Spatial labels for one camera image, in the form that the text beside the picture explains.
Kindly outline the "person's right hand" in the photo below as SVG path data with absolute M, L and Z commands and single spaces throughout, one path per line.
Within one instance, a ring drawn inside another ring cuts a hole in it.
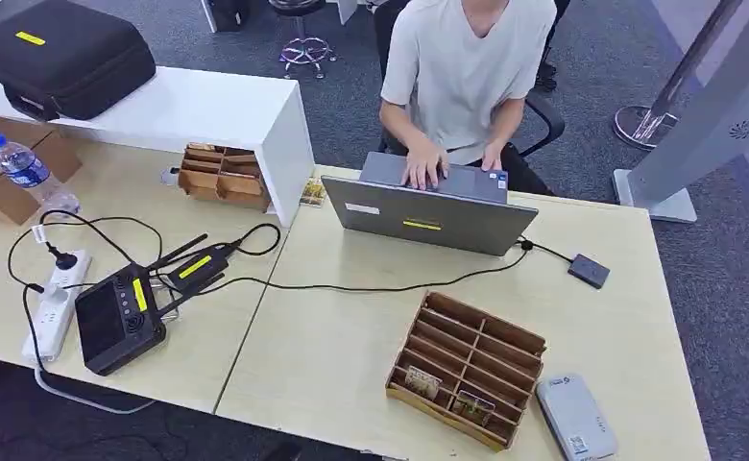
M 437 189 L 440 180 L 448 177 L 447 152 L 423 136 L 409 140 L 407 149 L 401 184 L 419 190 Z

